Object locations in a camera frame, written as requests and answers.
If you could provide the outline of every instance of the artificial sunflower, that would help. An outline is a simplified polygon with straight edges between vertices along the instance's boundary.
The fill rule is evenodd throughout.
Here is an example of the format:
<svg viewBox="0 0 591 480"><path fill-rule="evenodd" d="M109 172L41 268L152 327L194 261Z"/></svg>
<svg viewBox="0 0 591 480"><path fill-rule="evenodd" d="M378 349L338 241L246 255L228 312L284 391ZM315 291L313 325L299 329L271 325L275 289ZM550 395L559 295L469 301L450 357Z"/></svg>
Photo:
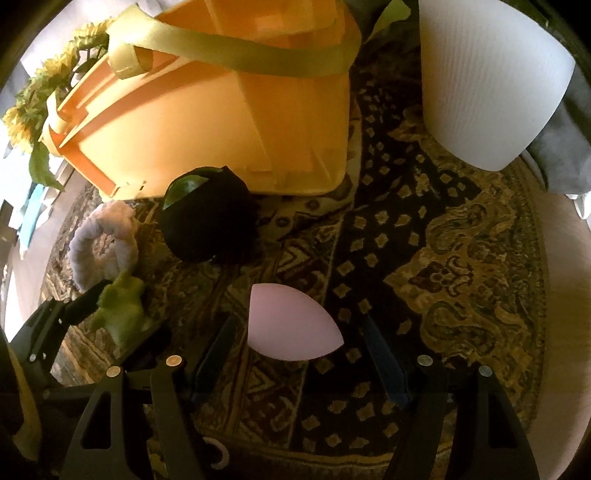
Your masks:
<svg viewBox="0 0 591 480"><path fill-rule="evenodd" d="M37 183L61 190L61 185L49 172L49 153L40 144L39 137L47 119L47 99L54 92L63 99L72 89L74 76L83 76L107 52L109 36L107 28L113 19L98 25L86 24L74 32L63 51L47 59L43 66L29 78L27 85L17 94L16 104L2 118L10 143L14 148L31 153L29 172Z"/></svg>

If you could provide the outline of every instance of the white lampshade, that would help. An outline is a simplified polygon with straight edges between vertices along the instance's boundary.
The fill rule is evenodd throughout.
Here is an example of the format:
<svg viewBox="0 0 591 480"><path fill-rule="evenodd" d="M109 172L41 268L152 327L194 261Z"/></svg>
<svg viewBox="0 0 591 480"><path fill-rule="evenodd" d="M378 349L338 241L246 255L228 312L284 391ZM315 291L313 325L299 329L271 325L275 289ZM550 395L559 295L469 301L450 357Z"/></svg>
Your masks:
<svg viewBox="0 0 591 480"><path fill-rule="evenodd" d="M275 283L252 286L248 345L262 355L286 361L312 360L343 345L328 312L308 295Z"/></svg>
<svg viewBox="0 0 591 480"><path fill-rule="evenodd" d="M427 130L465 162L500 170L540 133L572 55L499 0L419 0Z"/></svg>

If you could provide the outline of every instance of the yellow strap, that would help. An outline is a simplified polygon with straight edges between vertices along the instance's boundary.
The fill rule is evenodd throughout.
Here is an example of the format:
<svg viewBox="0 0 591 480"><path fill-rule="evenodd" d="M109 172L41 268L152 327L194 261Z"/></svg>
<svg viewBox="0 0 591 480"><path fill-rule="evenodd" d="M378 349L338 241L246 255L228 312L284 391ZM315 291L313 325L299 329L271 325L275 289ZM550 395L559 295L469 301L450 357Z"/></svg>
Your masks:
<svg viewBox="0 0 591 480"><path fill-rule="evenodd" d="M109 42L109 65L120 79L145 73L151 67L150 61L139 59L137 51L126 44L240 72L301 78L348 72L361 46L356 25L347 28L339 45L314 50L279 48L168 25L138 5L127 8L107 32L116 39Z"/></svg>
<svg viewBox="0 0 591 480"><path fill-rule="evenodd" d="M68 122L70 119L64 119L58 115L56 94L57 90L54 90L54 92L47 99L47 120L49 121L49 126L55 133L65 134L67 132Z"/></svg>
<svg viewBox="0 0 591 480"><path fill-rule="evenodd" d="M53 138L51 137L51 130L60 135L66 134L69 129L70 119L64 119L60 117L60 114L57 113L56 95L57 90L54 90L47 99L47 118L45 123L43 123L43 129L41 130L41 136L39 137L39 140L45 143L45 146L51 155L62 157L62 154L59 152L57 145L54 143Z"/></svg>

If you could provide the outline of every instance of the green plush toy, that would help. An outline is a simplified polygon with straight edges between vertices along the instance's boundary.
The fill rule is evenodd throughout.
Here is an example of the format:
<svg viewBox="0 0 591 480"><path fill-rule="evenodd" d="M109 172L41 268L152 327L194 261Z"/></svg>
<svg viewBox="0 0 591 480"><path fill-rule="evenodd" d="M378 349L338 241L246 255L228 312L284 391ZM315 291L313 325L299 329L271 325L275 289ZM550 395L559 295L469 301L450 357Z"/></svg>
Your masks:
<svg viewBox="0 0 591 480"><path fill-rule="evenodd" d="M121 351L137 334L145 332L152 325L152 320L144 315L140 299L144 290L145 283L142 280L124 272L100 294L92 328L96 330L104 327Z"/></svg>

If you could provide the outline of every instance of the bin handle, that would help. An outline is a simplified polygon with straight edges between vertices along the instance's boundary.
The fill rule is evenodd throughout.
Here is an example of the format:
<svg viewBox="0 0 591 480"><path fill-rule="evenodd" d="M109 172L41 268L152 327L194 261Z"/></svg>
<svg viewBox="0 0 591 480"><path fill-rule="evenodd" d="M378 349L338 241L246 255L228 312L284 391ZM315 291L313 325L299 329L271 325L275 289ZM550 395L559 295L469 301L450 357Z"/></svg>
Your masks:
<svg viewBox="0 0 591 480"><path fill-rule="evenodd" d="M324 77L348 72L361 46L361 33L349 17L338 45L315 49L281 48L224 35L175 27L131 5L109 26L108 62L117 78L152 68L157 50L239 72L282 77Z"/></svg>

